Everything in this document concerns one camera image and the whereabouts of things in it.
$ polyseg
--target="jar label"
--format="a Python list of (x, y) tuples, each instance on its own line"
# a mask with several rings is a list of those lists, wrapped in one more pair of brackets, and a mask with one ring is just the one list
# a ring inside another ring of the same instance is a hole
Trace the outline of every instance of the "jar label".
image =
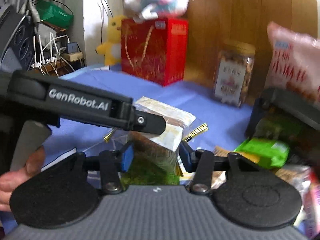
[(238, 104), (246, 67), (230, 61), (221, 61), (214, 95), (223, 103)]

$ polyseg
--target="black speaker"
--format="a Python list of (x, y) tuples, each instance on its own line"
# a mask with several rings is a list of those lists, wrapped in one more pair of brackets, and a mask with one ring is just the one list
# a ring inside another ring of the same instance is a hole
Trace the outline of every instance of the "black speaker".
[(30, 16), (16, 13), (12, 5), (0, 7), (0, 70), (28, 70), (34, 58), (33, 35)]

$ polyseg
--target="wooden wall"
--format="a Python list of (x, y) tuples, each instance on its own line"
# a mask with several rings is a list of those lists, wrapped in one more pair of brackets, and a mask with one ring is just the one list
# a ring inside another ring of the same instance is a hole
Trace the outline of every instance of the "wooden wall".
[(272, 56), (266, 32), (270, 21), (318, 36), (316, 0), (194, 0), (184, 17), (189, 20), (185, 80), (211, 87), (221, 41), (250, 43), (256, 46), (251, 98), (263, 90)]

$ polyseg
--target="green plastic bag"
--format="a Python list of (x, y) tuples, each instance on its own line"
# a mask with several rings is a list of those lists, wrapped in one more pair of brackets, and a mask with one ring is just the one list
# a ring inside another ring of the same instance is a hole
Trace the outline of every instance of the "green plastic bag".
[(259, 156), (258, 165), (271, 169), (282, 168), (287, 160), (289, 150), (289, 146), (280, 141), (252, 138), (245, 140), (234, 151)]
[(71, 11), (71, 14), (67, 13), (65, 10), (52, 3), (52, 1), (64, 5), (71, 11), (68, 6), (56, 0), (33, 0), (33, 2), (36, 3), (36, 9), (40, 19), (61, 29), (68, 29), (73, 22), (73, 12)]

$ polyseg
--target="black circular pad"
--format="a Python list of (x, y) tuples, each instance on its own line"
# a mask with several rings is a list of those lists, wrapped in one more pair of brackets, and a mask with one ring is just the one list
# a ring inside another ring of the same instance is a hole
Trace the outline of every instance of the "black circular pad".
[(245, 172), (232, 177), (212, 194), (229, 220), (253, 229), (292, 224), (300, 212), (299, 192), (271, 172)]
[(98, 200), (97, 190), (75, 176), (59, 174), (45, 179), (36, 176), (12, 193), (10, 208), (18, 224), (57, 228), (86, 217)]

